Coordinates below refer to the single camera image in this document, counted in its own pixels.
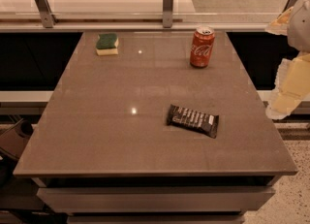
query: red soda can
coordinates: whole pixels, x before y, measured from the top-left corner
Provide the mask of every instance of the red soda can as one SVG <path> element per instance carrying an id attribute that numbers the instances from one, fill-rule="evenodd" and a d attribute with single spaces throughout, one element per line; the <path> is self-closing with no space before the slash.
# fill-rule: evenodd
<path id="1" fill-rule="evenodd" d="M 215 39 L 214 30 L 208 26 L 198 27 L 194 33 L 191 48 L 190 63 L 194 67 L 207 67 L 213 43 Z"/>

